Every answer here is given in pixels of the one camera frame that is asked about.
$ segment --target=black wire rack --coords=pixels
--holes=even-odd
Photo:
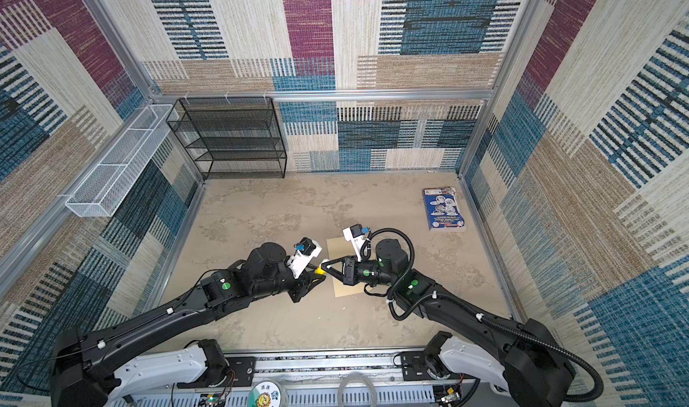
[[[204,179],[284,178],[287,152],[271,98],[178,99],[170,117]]]

